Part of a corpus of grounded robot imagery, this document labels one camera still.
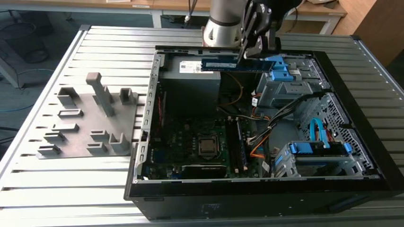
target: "label sticker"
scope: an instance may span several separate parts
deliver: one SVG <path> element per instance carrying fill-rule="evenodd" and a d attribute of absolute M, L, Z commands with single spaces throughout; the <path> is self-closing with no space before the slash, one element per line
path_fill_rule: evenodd
<path fill-rule="evenodd" d="M 234 68 L 237 64 L 233 63 L 217 63 L 217 62 L 207 62 L 206 67 L 215 67 L 215 68 Z"/>
<path fill-rule="evenodd" d="M 298 70 L 289 70 L 289 73 L 299 75 L 299 71 Z"/>
<path fill-rule="evenodd" d="M 251 106 L 257 107 L 258 105 L 258 99 L 257 98 L 251 98 Z"/>
<path fill-rule="evenodd" d="M 181 61 L 178 63 L 179 73 L 213 73 L 213 71 L 201 71 L 201 61 Z"/>
<path fill-rule="evenodd" d="M 150 6 L 145 6 L 145 5 L 131 5 L 131 7 L 134 7 L 134 8 L 149 8 Z"/>
<path fill-rule="evenodd" d="M 261 166 L 262 166 L 263 170 L 266 172 L 269 172 L 269 165 L 267 165 L 267 163 L 265 161 L 262 161 L 262 165 Z"/>

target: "orange cable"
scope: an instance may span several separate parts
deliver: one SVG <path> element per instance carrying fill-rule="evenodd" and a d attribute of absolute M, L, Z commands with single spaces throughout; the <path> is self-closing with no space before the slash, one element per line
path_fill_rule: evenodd
<path fill-rule="evenodd" d="M 222 73 L 225 73 L 226 75 L 229 75 L 229 76 L 234 79 L 234 82 L 238 84 L 238 86 L 239 86 L 239 95 L 238 95 L 238 98 L 237 98 L 233 102 L 218 104 L 218 106 L 234 104 L 234 103 L 239 100 L 239 98 L 241 98 L 241 96 L 242 96 L 242 86 L 241 86 L 239 81 L 238 81 L 238 80 L 235 79 L 235 77 L 234 77 L 233 75 L 230 75 L 229 73 L 226 73 L 226 72 L 222 72 Z"/>
<path fill-rule="evenodd" d="M 270 133 L 262 138 L 262 140 L 258 142 L 257 146 L 254 147 L 254 149 L 250 151 L 249 156 L 250 157 L 258 157 L 258 158 L 265 158 L 263 155 L 257 155 L 254 154 L 254 151 L 258 149 L 258 146 L 265 142 L 265 140 L 267 139 Z"/>

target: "wire bundle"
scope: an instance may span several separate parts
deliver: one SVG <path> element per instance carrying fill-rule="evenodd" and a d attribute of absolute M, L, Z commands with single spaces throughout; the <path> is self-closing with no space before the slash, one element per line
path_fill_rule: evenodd
<path fill-rule="evenodd" d="M 254 143 L 259 138 L 262 138 L 261 141 L 258 142 L 258 144 L 255 145 L 255 147 L 253 148 L 253 150 L 249 154 L 250 156 L 258 156 L 258 155 L 253 154 L 253 152 L 257 150 L 258 146 L 269 138 L 271 129 L 275 126 L 277 121 L 281 120 L 290 113 L 293 113 L 294 109 L 297 108 L 298 104 L 302 101 L 305 101 L 309 98 L 321 97 L 322 95 L 323 95 L 323 92 L 314 92 L 313 94 L 303 95 L 303 96 L 298 97 L 297 99 L 294 99 L 290 103 L 287 103 L 282 108 L 279 108 L 279 110 L 277 111 L 277 113 L 273 115 L 273 117 L 270 118 L 270 120 L 266 123 L 266 129 L 258 135 L 253 136 L 247 140 L 247 143 L 250 144 L 250 143 Z"/>

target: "motherboard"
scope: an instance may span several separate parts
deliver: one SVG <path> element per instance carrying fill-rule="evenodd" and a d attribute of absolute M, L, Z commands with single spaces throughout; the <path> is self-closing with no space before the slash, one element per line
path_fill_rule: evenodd
<path fill-rule="evenodd" d="M 158 134 L 143 165 L 149 180 L 258 177 L 257 162 L 247 159 L 247 120 L 169 119 Z"/>

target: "aluminum table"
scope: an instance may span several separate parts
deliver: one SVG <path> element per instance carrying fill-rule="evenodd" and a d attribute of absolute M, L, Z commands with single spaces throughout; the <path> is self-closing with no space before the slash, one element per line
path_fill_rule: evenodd
<path fill-rule="evenodd" d="M 1 226 L 249 226 L 301 222 L 310 223 L 310 227 L 323 222 L 326 226 L 402 225 L 402 195 L 334 215 L 149 222 L 133 203 L 122 199 L 129 157 L 34 157 L 41 136 L 61 108 L 54 95 L 61 86 L 73 86 L 79 93 L 91 92 L 85 75 L 97 71 L 110 92 L 130 87 L 143 104 L 154 45 L 201 46 L 201 36 L 198 30 L 189 29 L 81 27 L 0 162 Z M 361 41 L 349 36 L 301 34 L 286 34 L 281 39 L 283 49 L 327 53 L 385 148 L 402 167 L 404 92 Z M 133 143 L 139 138 L 142 111 L 139 106 Z"/>

